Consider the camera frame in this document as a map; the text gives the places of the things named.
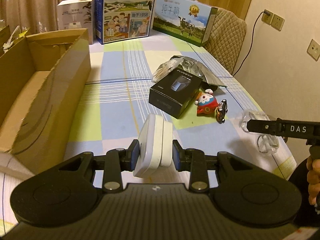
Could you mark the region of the right hand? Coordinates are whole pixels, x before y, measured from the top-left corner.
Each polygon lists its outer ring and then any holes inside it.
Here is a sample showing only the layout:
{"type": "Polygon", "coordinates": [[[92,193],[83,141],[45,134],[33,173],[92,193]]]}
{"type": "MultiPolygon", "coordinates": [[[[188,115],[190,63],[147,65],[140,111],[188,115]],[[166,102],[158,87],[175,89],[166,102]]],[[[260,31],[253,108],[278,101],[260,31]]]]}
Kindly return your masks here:
{"type": "Polygon", "coordinates": [[[316,208],[316,213],[319,215],[319,204],[317,204],[317,196],[319,194],[319,159],[313,159],[312,156],[309,156],[306,167],[308,169],[309,203],[316,208]]]}

